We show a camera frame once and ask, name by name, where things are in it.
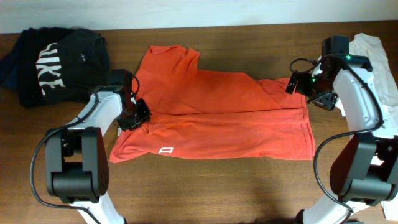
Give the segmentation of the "orange polo shirt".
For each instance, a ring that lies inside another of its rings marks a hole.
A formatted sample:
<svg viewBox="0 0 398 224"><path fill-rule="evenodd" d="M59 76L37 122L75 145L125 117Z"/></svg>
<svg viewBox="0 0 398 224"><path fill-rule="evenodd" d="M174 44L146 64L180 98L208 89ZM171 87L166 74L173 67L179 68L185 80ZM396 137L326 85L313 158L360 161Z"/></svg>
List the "orange polo shirt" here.
<svg viewBox="0 0 398 224"><path fill-rule="evenodd" d="M200 70L200 53L152 45L137 71L151 118L118 137L110 161L151 153L183 159L270 157L310 160L315 153L305 98L287 78Z"/></svg>

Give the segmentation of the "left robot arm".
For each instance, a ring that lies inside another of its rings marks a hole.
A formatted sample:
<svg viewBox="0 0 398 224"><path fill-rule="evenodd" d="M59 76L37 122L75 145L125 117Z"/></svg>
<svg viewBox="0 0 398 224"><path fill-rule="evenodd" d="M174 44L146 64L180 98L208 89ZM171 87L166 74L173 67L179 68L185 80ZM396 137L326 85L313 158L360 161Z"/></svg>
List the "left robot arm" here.
<svg viewBox="0 0 398 224"><path fill-rule="evenodd" d="M103 136L115 124L133 131L150 120L150 110L137 98L128 70L113 70L109 85L90 91L89 103L70 123L47 131L39 147L45 149L45 181L49 195L60 205L47 207L78 211L87 223L125 223L108 194L109 165Z"/></svg>

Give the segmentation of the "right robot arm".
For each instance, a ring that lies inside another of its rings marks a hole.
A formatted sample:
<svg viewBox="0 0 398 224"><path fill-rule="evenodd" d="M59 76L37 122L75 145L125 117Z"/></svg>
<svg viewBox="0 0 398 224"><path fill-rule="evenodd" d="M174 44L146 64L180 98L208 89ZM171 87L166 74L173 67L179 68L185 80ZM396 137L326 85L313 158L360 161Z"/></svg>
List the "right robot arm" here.
<svg viewBox="0 0 398 224"><path fill-rule="evenodd" d="M351 216L385 203L397 208L397 123L383 107L374 86L374 66L367 56L351 54L349 38L334 35L322 42L322 53L305 71L291 69L286 93L299 93L331 111L341 102L349 130L324 140L313 158L315 179L323 192L302 209L296 223L351 223ZM348 136L348 144L330 169L330 188L318 174L320 151Z"/></svg>

